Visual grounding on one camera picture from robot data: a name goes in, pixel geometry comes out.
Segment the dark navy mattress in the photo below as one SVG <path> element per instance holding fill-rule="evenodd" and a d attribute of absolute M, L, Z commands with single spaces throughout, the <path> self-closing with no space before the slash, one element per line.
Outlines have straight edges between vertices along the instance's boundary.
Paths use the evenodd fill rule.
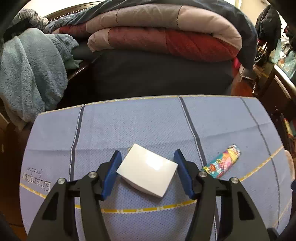
<path fill-rule="evenodd" d="M 91 52 L 86 43 L 72 51 L 83 68 L 72 74 L 57 108 L 130 97 L 229 95 L 231 61 L 195 62 L 137 50 Z"/>

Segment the teal printed tote bag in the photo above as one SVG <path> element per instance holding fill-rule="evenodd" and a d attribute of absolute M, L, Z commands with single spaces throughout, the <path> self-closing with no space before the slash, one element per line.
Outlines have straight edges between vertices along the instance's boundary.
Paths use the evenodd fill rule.
<path fill-rule="evenodd" d="M 272 63 L 276 64 L 292 82 L 295 81 L 295 50 L 290 42 L 278 41 L 272 53 Z"/>

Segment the dark wooden desk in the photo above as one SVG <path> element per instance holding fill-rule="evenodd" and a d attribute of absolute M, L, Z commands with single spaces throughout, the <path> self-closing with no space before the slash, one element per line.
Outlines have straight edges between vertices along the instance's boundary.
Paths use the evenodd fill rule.
<path fill-rule="evenodd" d="M 264 67 L 254 65 L 257 75 L 253 95 L 260 100 L 274 123 L 283 146 L 291 153 L 295 150 L 295 85 L 276 64 Z"/>

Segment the pink red folded quilt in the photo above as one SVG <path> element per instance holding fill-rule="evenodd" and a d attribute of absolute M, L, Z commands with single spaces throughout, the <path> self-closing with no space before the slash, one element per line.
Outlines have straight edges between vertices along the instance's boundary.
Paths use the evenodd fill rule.
<path fill-rule="evenodd" d="M 88 37 L 92 52 L 142 50 L 200 62 L 231 60 L 242 48 L 242 37 L 229 20 L 213 11 L 176 4 L 115 9 L 54 33 Z"/>

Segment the white cardboard box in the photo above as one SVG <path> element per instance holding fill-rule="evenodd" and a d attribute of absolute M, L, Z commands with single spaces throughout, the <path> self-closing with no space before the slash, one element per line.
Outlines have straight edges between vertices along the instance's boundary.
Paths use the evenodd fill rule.
<path fill-rule="evenodd" d="M 162 198 L 178 164 L 133 144 L 116 172 L 138 191 Z"/>

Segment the dark jacket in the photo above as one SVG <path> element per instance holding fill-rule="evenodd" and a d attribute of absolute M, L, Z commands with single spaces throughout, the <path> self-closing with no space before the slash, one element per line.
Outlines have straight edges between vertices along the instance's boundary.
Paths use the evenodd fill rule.
<path fill-rule="evenodd" d="M 4 32 L 4 43 L 20 35 L 26 29 L 38 28 L 42 31 L 48 24 L 49 19 L 39 16 L 35 10 L 21 9 Z"/>

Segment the colourful cartoon tube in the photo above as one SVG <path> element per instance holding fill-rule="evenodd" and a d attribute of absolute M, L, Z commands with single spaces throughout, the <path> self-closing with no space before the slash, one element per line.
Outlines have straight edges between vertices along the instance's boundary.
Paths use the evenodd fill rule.
<path fill-rule="evenodd" d="M 236 144 L 230 145 L 218 157 L 202 168 L 213 178 L 221 178 L 239 159 L 241 151 Z"/>

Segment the wooden headboard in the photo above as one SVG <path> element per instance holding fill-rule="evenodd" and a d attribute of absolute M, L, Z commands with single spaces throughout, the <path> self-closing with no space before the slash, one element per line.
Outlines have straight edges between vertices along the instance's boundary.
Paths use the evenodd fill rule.
<path fill-rule="evenodd" d="M 44 16 L 44 18 L 47 18 L 49 22 L 53 22 L 61 17 L 68 16 L 71 14 L 79 13 L 85 9 L 91 8 L 97 4 L 99 4 L 101 1 L 93 1 L 90 3 L 83 3 L 83 4 L 78 4 L 75 6 L 70 6 L 61 10 L 58 10 L 54 13 L 48 14 Z"/>

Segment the pink round trash bin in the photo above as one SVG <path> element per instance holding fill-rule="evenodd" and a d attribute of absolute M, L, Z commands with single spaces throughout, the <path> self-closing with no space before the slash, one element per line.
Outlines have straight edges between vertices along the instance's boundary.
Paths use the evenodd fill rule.
<path fill-rule="evenodd" d="M 290 168 L 290 176 L 292 181 L 295 180 L 295 165 L 294 165 L 294 161 L 292 158 L 292 155 L 290 154 L 290 152 L 288 150 L 285 150 L 285 155 L 287 157 L 288 160 L 288 164 L 289 164 L 289 168 Z"/>

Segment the blue woven table cloth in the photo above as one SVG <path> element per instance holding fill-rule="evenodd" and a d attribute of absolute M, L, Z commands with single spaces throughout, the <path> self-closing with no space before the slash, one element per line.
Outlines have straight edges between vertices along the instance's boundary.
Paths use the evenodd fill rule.
<path fill-rule="evenodd" d="M 241 154 L 222 176 L 239 179 L 267 228 L 282 233 L 292 210 L 292 169 L 271 117 L 251 97 L 181 95 L 101 101 L 41 113 L 31 129 L 20 176 L 28 240 L 60 240 L 37 212 L 59 178 L 79 180 L 115 151 L 138 144 L 166 159 L 181 150 L 203 168 L 236 145 Z"/>

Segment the clothes pile on desk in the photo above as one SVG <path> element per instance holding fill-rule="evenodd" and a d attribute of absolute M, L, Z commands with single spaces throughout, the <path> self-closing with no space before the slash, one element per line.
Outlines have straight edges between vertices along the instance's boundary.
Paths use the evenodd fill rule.
<path fill-rule="evenodd" d="M 281 39 L 280 16 L 272 5 L 267 5 L 260 13 L 256 20 L 255 28 L 258 35 L 258 45 L 263 46 L 266 44 L 266 52 L 256 63 L 258 66 L 263 66 Z"/>

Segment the teal fleece blanket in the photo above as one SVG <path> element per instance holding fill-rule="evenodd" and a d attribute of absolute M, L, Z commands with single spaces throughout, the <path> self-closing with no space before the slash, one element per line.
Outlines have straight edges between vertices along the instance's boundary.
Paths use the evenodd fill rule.
<path fill-rule="evenodd" d="M 66 71 L 79 67 L 67 34 L 25 30 L 7 41 L 1 56 L 1 100 L 10 121 L 22 130 L 38 114 L 54 110 L 68 84 Z"/>

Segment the dark blue patterned duvet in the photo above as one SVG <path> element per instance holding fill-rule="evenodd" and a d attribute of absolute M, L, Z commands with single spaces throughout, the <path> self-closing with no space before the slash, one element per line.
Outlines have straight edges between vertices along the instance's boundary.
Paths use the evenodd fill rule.
<path fill-rule="evenodd" d="M 199 62 L 254 64 L 257 33 L 226 1 L 103 1 L 48 24 L 45 33 L 88 39 L 107 49 L 164 53 Z"/>

